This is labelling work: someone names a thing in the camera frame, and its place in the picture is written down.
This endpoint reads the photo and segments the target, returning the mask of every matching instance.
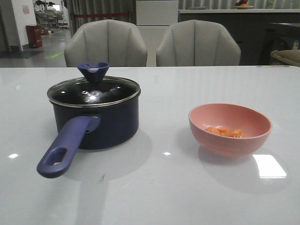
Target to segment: pink bowl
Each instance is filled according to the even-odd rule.
[[[207,104],[192,109],[189,123],[195,139],[205,149],[226,157],[240,157],[258,150],[271,132],[271,121],[261,113],[232,104]],[[227,127],[245,132],[243,138],[216,135],[208,127]]]

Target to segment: blue handle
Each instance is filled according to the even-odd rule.
[[[37,172],[46,178],[57,178],[70,167],[85,133],[94,131],[100,118],[78,116],[70,119],[61,129],[37,165]]]

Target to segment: lid knob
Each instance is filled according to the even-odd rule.
[[[90,62],[82,62],[77,66],[77,68],[87,81],[91,83],[98,83],[102,82],[110,66],[111,64],[109,62],[100,62],[98,65],[92,65]]]

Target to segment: red trash can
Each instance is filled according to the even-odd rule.
[[[39,25],[26,25],[26,33],[30,48],[39,48],[43,45]]]

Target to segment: glossy tabletop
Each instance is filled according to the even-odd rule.
[[[110,68],[138,82],[140,126],[105,150],[78,150],[47,179],[36,166],[57,135],[46,92],[76,68],[0,69],[1,225],[298,225],[299,67]],[[213,155],[188,112],[231,103],[270,118],[253,155]]]

